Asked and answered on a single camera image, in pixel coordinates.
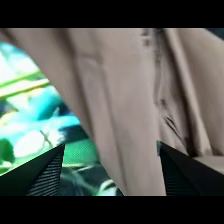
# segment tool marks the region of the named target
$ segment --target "striped black object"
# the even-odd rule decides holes
[[[58,194],[65,145],[59,145],[0,176],[0,196]]]
[[[224,196],[224,175],[161,143],[159,155],[168,196]]]
[[[63,155],[58,153],[37,177],[27,196],[56,196],[58,194]]]

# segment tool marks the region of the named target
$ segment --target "blurred background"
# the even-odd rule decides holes
[[[122,195],[54,86],[29,55],[0,42],[0,175],[61,143],[59,195]]]

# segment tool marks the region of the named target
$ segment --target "brown cloth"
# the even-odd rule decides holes
[[[39,65],[125,195],[165,195],[157,141],[224,170],[224,42],[207,30],[9,28],[0,40]]]

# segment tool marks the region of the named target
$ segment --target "tan garment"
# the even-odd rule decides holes
[[[79,117],[125,195],[165,195],[157,140],[191,156],[224,154],[224,42],[208,31],[1,31]]]

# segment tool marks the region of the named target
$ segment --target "beige fabric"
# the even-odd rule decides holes
[[[10,28],[0,38],[40,66],[125,195],[165,195],[157,140],[223,155],[224,43],[208,31]]]

